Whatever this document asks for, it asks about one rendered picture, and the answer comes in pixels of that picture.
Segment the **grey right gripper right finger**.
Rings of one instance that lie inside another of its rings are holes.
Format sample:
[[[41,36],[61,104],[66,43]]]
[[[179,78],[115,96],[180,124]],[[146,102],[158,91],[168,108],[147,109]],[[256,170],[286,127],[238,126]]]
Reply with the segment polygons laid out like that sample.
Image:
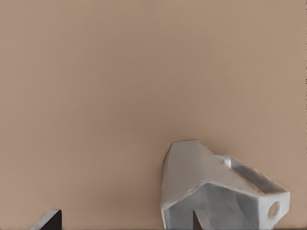
[[[193,210],[193,229],[211,230],[212,226],[203,210]]]

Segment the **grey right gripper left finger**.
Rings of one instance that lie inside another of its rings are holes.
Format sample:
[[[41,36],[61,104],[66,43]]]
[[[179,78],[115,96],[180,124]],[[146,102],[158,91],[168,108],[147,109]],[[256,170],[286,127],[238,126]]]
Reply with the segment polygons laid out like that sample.
[[[47,212],[31,230],[61,230],[62,229],[62,211],[54,209]]]

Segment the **silver angular metal scoop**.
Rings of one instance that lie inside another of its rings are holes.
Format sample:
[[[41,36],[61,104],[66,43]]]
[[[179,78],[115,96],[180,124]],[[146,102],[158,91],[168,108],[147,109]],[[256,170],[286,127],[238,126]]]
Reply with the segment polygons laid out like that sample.
[[[271,230],[289,211],[290,192],[230,155],[199,140],[175,142],[164,164],[161,214],[165,230],[194,230],[203,210],[211,230]]]

